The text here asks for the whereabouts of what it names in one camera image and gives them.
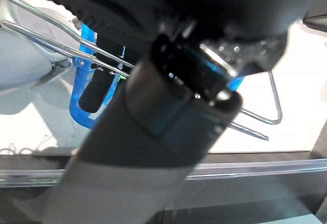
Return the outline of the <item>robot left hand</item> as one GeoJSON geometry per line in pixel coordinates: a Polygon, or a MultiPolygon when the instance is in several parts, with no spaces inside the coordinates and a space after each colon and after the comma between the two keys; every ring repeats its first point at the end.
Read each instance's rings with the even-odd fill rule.
{"type": "Polygon", "coordinates": [[[141,54],[71,159],[44,223],[146,223],[238,114],[317,0],[52,0],[141,54]]]}

